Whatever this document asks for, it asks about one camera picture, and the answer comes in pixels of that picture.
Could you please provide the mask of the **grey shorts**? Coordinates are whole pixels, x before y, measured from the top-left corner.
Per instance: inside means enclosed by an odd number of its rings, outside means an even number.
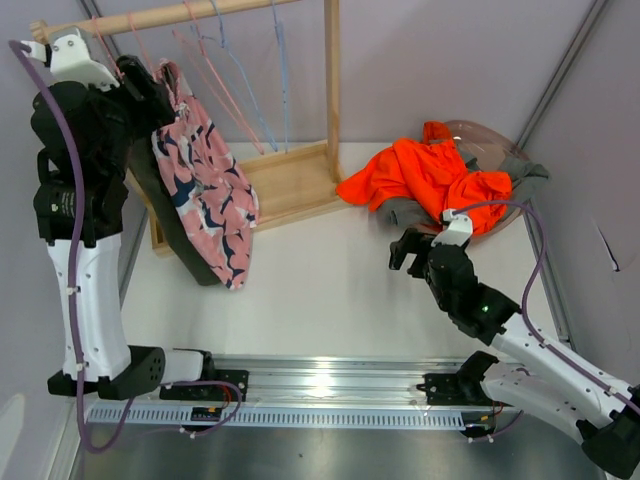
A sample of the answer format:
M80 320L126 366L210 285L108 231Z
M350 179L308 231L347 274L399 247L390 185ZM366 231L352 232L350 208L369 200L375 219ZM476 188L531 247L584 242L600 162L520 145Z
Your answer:
M498 171L509 176L512 182L511 200L518 203L529 201L550 179L550 173L543 165L520 156L506 156ZM423 224L431 229L438 226L438 222L416 200L408 198L386 200L375 215L379 222L399 228L407 228L413 224Z

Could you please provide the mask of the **dark olive shorts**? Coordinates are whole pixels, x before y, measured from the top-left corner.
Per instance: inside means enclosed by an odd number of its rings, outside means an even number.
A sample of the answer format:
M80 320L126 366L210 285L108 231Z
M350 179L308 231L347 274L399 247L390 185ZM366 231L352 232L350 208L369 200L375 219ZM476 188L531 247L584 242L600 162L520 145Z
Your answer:
M188 239L171 196L161 178L151 139L136 140L129 150L128 177L155 222L151 227L154 251L170 248L195 282L210 287L221 283Z

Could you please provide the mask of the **orange shorts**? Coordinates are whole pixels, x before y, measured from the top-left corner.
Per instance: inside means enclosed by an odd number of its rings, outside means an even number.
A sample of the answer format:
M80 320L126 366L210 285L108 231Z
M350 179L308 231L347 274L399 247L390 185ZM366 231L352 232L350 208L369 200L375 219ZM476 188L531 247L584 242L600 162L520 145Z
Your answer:
M341 182L336 193L372 212L394 198L415 200L432 218L472 206L473 234L480 236L505 215L512 181L505 172L470 172L451 139L426 144L401 138Z
M449 127L438 121L427 121L423 124L422 140L425 144L439 143L452 140Z

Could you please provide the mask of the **blue wire hanger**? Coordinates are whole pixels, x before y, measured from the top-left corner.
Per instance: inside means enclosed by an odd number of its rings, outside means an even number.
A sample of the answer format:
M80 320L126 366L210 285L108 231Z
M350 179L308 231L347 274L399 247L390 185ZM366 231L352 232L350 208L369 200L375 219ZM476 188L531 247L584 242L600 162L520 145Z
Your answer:
M278 55L279 55L279 68L280 68L281 90L282 90L283 128L284 128L283 140L284 140L285 152L288 152L289 151L289 128L290 128L288 68L287 68L285 38L284 38L284 27L283 27L283 23L280 21L278 17L277 5L274 0L271 1L271 12L273 16L274 31L275 31L276 43L277 43Z
M239 61L239 59L237 58L237 56L233 53L231 46L230 46L230 42L226 37L225 34L225 26L224 26L224 21L222 19L222 15L221 15L221 11L218 7L217 1L216 0L210 0L209 3L211 4L214 13L216 15L216 18L218 19L218 29L219 29L219 35L217 38L214 38L213 36L210 35L204 35L201 33L197 33L197 36L199 39L204 39L204 40L209 40L213 43L215 43L219 48L221 48L226 55L229 57L229 59L232 61L232 63L236 66L236 68L238 69L240 76L242 78L242 81L244 82L244 86L246 88L247 94L249 95L249 100L251 101L251 105L252 108L254 110L254 113L256 115L256 118L258 120L259 126L262 130L262 133L265 136L265 139L267 141L267 143L269 144L269 146L271 147L271 149L274 152L278 152L279 151L279 147L277 145L277 142L274 138L274 135L270 129L270 127L268 126L262 111L260 109L260 106L258 104L257 98L255 96L254 90L252 88L252 85L249 81L248 75L246 73L246 70L244 69L243 65L241 64L241 62Z

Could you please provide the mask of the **pink patterned shorts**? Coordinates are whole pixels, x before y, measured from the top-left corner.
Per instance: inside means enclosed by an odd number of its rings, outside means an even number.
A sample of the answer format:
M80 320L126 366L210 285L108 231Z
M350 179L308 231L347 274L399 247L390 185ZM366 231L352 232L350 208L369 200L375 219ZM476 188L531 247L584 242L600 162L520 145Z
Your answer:
M259 220L257 193L178 65L163 60L156 75L175 113L151 137L160 176L206 271L227 289L240 289Z

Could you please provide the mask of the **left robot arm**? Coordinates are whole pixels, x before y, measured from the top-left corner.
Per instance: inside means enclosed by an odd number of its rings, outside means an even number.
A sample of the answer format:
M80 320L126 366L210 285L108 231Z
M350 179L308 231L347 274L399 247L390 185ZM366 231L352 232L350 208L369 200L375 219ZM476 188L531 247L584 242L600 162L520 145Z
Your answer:
M65 329L64 364L47 388L56 396L126 400L175 387L179 398L204 400L217 387L210 353L125 339L118 257L129 151L174 114L137 57L123 55L116 65L117 86L59 81L33 100L31 127L43 144L33 205L58 276Z

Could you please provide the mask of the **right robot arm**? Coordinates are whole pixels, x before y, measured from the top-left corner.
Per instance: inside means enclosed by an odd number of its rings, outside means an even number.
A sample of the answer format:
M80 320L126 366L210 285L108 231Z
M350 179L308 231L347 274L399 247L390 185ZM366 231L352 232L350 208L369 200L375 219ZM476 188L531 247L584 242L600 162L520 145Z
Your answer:
M434 236L410 228L390 246L390 269L399 269L408 255L415 257L409 274L426 281L459 331L521 365L509 367L483 351L474 353L456 380L464 401L487 397L516 407L571 437L611 476L633 476L639 465L637 387L548 337L523 307L480 282L465 246L438 244Z

